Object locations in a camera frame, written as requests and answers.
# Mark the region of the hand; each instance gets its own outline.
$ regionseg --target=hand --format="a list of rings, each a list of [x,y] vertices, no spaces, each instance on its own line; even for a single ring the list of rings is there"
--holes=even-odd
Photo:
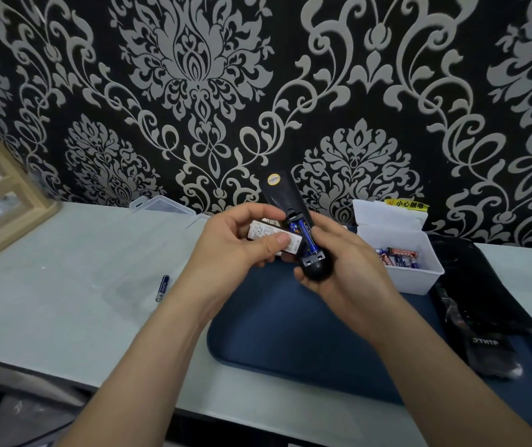
[[[374,344],[382,336],[384,321],[396,314],[397,303],[404,300],[371,246],[336,221],[315,212],[311,216],[314,240],[333,255],[334,272],[314,282],[297,267],[295,278],[319,294],[349,328]],[[283,260],[293,259],[283,253]]]
[[[284,211],[272,205],[246,202],[210,218],[186,267],[171,290],[173,297],[196,303],[204,323],[222,308],[249,269],[273,262],[291,241],[286,233],[247,240],[253,220],[282,221]]]

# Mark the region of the wall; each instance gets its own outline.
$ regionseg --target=wall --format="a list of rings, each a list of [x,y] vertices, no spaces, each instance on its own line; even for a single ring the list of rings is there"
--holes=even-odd
[[[342,222],[532,247],[532,0],[0,0],[0,136],[63,200],[215,213],[287,169]]]

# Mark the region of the person's left hand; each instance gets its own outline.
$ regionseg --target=person's left hand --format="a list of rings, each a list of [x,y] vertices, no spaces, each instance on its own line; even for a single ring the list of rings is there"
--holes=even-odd
[[[206,222],[185,269],[169,292],[196,303],[204,323],[214,318],[253,265],[272,262],[274,255],[288,246],[291,239],[286,233],[247,241],[249,225],[262,218],[282,221],[286,215],[272,205],[246,202]]]

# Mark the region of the blue tray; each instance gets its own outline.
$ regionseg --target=blue tray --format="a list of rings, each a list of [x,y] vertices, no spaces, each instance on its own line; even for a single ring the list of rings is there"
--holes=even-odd
[[[233,367],[402,404],[374,349],[295,281],[293,267],[277,260],[249,272],[212,321],[212,356]],[[445,339],[429,296],[404,297]],[[524,375],[486,382],[532,426],[532,337],[510,339]]]

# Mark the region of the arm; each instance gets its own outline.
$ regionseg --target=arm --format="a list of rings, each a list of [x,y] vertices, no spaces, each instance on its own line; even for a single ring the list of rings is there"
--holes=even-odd
[[[532,446],[532,428],[402,298],[375,251],[329,218],[312,217],[334,273],[317,283],[296,268],[296,278],[373,345],[427,443]]]
[[[290,238],[248,242],[253,219],[283,220],[265,204],[212,217],[177,282],[125,356],[77,417],[60,447],[160,446],[197,339],[253,265],[264,266]]]

